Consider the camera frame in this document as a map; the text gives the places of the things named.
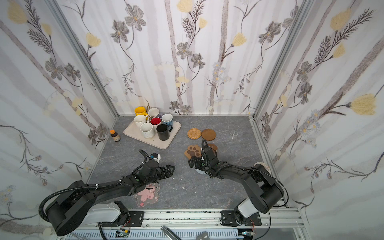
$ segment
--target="wallpaper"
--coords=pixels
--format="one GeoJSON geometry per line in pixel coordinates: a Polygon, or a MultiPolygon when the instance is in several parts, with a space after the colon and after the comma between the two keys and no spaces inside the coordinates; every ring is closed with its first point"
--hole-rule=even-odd
{"type": "Polygon", "coordinates": [[[312,239],[382,239],[384,2],[315,1],[257,116],[312,239]]]}
{"type": "Polygon", "coordinates": [[[0,238],[51,239],[40,202],[87,181],[114,117],[44,1],[0,6],[0,238]]]}
{"type": "Polygon", "coordinates": [[[120,114],[251,114],[301,1],[58,3],[120,114]]]}

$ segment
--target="small brown bottle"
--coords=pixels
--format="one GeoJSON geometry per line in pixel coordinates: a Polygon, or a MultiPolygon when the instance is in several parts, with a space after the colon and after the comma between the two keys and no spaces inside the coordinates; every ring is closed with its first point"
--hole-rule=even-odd
{"type": "Polygon", "coordinates": [[[110,133],[111,133],[111,137],[113,138],[113,140],[115,141],[115,142],[118,142],[118,141],[120,141],[120,136],[118,135],[118,133],[117,132],[115,132],[115,130],[110,130],[110,133]]]}

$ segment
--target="cup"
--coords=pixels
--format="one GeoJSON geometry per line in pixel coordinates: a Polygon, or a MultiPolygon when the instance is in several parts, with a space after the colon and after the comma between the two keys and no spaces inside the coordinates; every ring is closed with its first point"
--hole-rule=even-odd
{"type": "Polygon", "coordinates": [[[169,114],[169,113],[164,114],[161,117],[161,120],[163,120],[164,124],[173,126],[173,116],[171,114],[169,114]]]}
{"type": "Polygon", "coordinates": [[[137,115],[148,115],[145,111],[145,107],[137,107],[135,108],[135,114],[137,115]]]}
{"type": "Polygon", "coordinates": [[[152,118],[149,122],[153,125],[153,129],[155,129],[155,132],[157,126],[163,124],[163,121],[159,117],[152,118]]]}
{"type": "Polygon", "coordinates": [[[158,117],[158,116],[159,116],[159,113],[160,113],[160,110],[159,110],[158,108],[151,108],[151,109],[148,111],[148,115],[149,115],[151,118],[158,117]]]}
{"type": "Polygon", "coordinates": [[[133,121],[135,121],[135,124],[137,127],[141,127],[146,122],[149,122],[149,116],[148,115],[137,115],[133,121]]]}
{"type": "Polygon", "coordinates": [[[157,134],[161,141],[166,141],[169,139],[169,133],[172,131],[172,125],[160,124],[157,126],[157,134]]]}
{"type": "Polygon", "coordinates": [[[153,129],[153,125],[149,122],[144,123],[140,127],[141,135],[146,138],[150,139],[155,136],[155,130],[153,129]]]}

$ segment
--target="robotic arm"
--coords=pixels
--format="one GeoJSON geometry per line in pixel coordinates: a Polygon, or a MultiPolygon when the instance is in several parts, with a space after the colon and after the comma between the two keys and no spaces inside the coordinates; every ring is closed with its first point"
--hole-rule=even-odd
{"type": "Polygon", "coordinates": [[[189,167],[205,171],[211,178],[230,179],[244,186],[249,198],[235,208],[238,224],[256,212],[267,213],[284,196],[281,186],[261,164],[241,167],[219,161],[205,140],[202,140],[201,153],[202,158],[194,156],[188,161],[189,167]]]}
{"type": "Polygon", "coordinates": [[[51,222],[58,236],[71,233],[82,223],[116,221],[118,225],[124,224],[128,211],[121,202],[98,203],[138,193],[150,183],[172,177],[175,171],[175,167],[171,165],[159,167],[159,163],[154,160],[160,158],[157,154],[148,156],[143,150],[139,150],[139,152],[144,155],[145,160],[132,171],[131,175],[103,184],[85,184],[83,181],[76,181],[67,189],[46,197],[39,206],[39,214],[42,219],[51,222]],[[44,212],[46,202],[57,195],[59,196],[47,206],[44,212]]]}

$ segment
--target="white serving tray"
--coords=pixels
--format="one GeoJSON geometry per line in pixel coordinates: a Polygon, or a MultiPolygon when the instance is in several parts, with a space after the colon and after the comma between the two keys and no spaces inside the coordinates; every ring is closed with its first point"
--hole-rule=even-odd
{"type": "Polygon", "coordinates": [[[152,145],[154,147],[160,148],[160,149],[166,149],[169,144],[172,142],[173,138],[176,136],[176,133],[181,128],[181,123],[173,121],[173,129],[169,133],[169,139],[166,141],[161,141],[159,139],[159,136],[157,135],[157,131],[155,131],[155,136],[151,139],[146,139],[141,135],[140,129],[136,126],[135,121],[132,121],[126,129],[124,129],[123,133],[124,135],[127,135],[128,137],[134,138],[136,140],[145,142],[149,145],[152,145]]]}

